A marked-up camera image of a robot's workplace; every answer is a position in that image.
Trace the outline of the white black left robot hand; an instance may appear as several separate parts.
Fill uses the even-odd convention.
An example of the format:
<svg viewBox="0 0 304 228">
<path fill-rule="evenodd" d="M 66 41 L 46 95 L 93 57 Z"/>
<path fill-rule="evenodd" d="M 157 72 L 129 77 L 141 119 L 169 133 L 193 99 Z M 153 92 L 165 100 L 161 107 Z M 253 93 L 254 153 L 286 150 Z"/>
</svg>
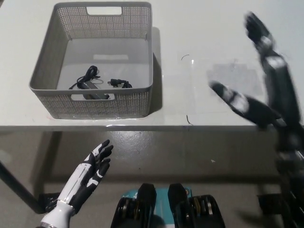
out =
<svg viewBox="0 0 304 228">
<path fill-rule="evenodd" d="M 76 167 L 58 197 L 58 201 L 72 206 L 75 213 L 92 195 L 110 167 L 109 156 L 114 146 L 109 143 L 110 140 L 106 140 L 89 153 Z"/>
</svg>

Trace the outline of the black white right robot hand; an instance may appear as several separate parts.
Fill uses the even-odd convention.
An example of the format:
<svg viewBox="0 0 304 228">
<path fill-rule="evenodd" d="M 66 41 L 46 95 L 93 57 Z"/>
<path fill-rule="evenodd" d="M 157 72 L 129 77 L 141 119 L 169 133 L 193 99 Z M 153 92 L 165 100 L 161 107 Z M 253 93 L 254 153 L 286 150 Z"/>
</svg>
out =
<svg viewBox="0 0 304 228">
<path fill-rule="evenodd" d="M 271 32 L 255 13 L 246 14 L 245 28 L 265 74 L 268 102 L 262 103 L 216 80 L 210 81 L 209 86 L 235 114 L 263 130 L 269 125 L 274 126 L 278 132 L 278 150 L 302 150 L 304 128 L 288 64 L 276 51 Z"/>
</svg>

